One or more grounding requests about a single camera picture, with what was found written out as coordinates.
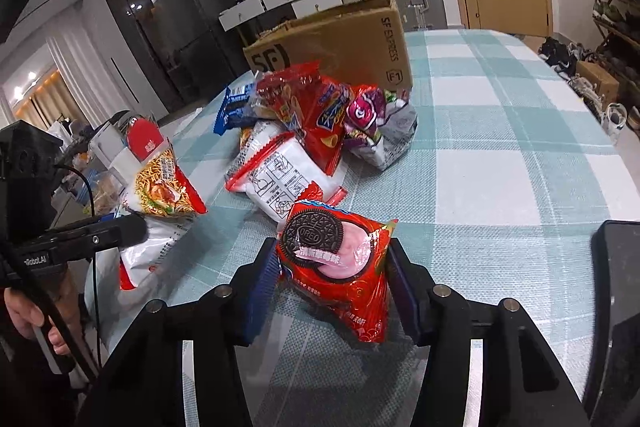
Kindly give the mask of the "person's left hand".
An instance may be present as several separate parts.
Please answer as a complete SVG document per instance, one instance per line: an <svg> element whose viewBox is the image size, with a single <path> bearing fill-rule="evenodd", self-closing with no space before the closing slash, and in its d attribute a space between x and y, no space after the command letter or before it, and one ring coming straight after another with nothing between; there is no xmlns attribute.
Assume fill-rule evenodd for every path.
<svg viewBox="0 0 640 427"><path fill-rule="evenodd" d="M34 339L35 327L44 324L42 311L24 293L14 288L6 288L3 291L4 304L9 312L9 317L23 337ZM80 323L80 309L78 305L78 291L73 275L66 271L55 287L53 301L58 308L61 317L73 335L76 343L82 339L82 327ZM64 341L57 327L52 326L48 334L49 341L57 355L69 355L70 348Z"/></svg>

